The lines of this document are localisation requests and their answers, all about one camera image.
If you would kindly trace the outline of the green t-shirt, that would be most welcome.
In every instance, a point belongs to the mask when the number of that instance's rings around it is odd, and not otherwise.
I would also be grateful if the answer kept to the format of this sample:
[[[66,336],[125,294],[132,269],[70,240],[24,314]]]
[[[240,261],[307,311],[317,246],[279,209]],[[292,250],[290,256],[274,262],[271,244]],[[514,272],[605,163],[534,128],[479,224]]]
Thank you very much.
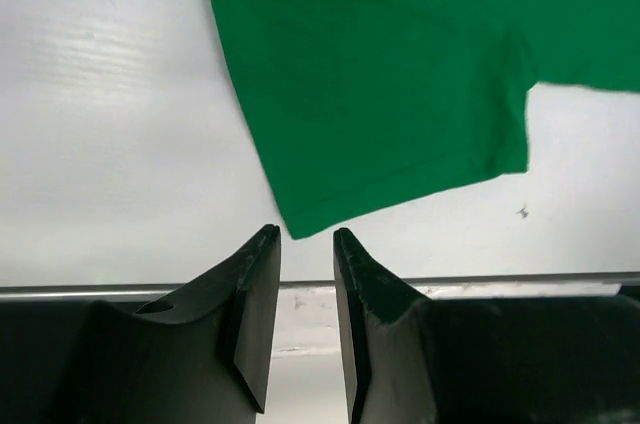
[[[639,0],[211,0],[295,239],[528,167],[537,83],[639,88]]]

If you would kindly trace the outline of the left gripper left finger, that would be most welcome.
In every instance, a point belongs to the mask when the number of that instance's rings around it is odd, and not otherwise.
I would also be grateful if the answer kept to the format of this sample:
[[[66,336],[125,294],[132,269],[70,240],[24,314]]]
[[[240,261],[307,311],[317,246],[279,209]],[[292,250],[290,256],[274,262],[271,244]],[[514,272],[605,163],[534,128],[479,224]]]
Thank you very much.
[[[252,423],[265,410],[275,225],[142,301],[1,299],[5,423]]]

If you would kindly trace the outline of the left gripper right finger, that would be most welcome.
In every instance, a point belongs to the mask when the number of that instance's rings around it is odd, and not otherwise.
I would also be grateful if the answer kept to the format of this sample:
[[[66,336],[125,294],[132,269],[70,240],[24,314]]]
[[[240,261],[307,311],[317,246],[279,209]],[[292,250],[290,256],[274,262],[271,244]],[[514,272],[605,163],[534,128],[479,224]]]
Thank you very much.
[[[433,299],[333,235],[353,423],[635,423],[639,277],[612,295]]]

